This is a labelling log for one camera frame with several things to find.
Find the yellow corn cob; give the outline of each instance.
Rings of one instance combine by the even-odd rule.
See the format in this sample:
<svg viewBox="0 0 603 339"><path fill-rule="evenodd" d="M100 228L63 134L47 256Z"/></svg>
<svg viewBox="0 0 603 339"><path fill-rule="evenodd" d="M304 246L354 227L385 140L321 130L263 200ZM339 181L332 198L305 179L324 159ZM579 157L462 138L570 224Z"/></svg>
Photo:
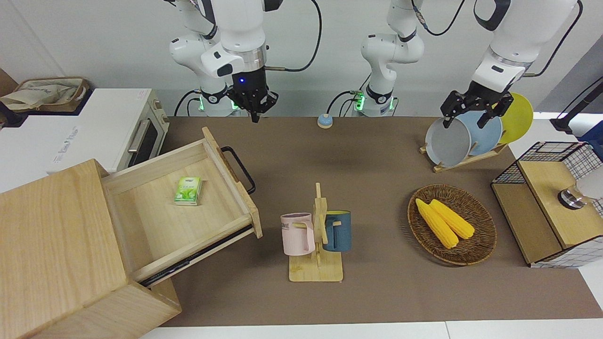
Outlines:
<svg viewBox="0 0 603 339"><path fill-rule="evenodd" d="M425 219L427 225L436 237L440 240L445 248L451 249L458 244L458 237L446 224L446 222L438 215L428 204L421 199L416 199L418 212Z"/></svg>
<svg viewBox="0 0 603 339"><path fill-rule="evenodd" d="M437 199L433 199L431 200L429 205L461 238L469 239L475 233L475 229L473 228L473 226L471 226L470 223L468 223L460 215L456 214L456 212L451 210L448 206L442 204L442 202L438 201Z"/></svg>

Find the cloth bag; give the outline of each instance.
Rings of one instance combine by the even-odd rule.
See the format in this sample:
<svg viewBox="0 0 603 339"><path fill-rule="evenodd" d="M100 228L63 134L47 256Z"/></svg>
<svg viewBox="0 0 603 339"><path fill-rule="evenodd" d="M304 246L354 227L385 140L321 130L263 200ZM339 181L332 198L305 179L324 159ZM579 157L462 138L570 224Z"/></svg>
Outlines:
<svg viewBox="0 0 603 339"><path fill-rule="evenodd" d="M81 79L32 80L0 98L12 111L34 110L44 104L64 104L75 94Z"/></svg>

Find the tissue box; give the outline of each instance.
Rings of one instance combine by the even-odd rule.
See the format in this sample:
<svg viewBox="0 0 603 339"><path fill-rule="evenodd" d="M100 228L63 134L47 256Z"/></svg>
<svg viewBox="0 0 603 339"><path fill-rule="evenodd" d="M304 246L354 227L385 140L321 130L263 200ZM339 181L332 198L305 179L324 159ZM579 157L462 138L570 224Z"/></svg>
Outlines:
<svg viewBox="0 0 603 339"><path fill-rule="evenodd" d="M198 206L200 192L201 178L182 177L178 182L178 190L174 197L174 203L182 206Z"/></svg>

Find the brown tabletop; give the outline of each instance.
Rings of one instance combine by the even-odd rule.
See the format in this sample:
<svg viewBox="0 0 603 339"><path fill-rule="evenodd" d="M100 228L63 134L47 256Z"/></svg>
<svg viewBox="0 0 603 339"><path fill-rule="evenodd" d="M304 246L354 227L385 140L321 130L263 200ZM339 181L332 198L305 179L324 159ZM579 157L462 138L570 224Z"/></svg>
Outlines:
<svg viewBox="0 0 603 339"><path fill-rule="evenodd" d="M593 318L603 313L578 270L528 268L490 182L514 158L435 174L418 152L434 118L173 118L163 151L203 137L232 146L257 184L264 237L245 237L175 276L183 312L166 326L292 325L443 320ZM352 212L353 248L341 283L292 283L280 218L311 212L320 182L330 209ZM412 193L432 183L465 189L496 223L492 256L447 267L408 232Z"/></svg>

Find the pink mug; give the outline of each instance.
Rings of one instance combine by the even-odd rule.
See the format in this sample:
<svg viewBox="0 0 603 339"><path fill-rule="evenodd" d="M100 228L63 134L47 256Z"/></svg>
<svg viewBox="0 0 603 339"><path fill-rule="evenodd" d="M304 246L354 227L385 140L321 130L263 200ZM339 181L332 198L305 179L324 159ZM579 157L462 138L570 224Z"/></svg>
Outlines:
<svg viewBox="0 0 603 339"><path fill-rule="evenodd" d="M290 213L280 216L283 249L286 255L298 256L314 252L314 227L312 214Z"/></svg>

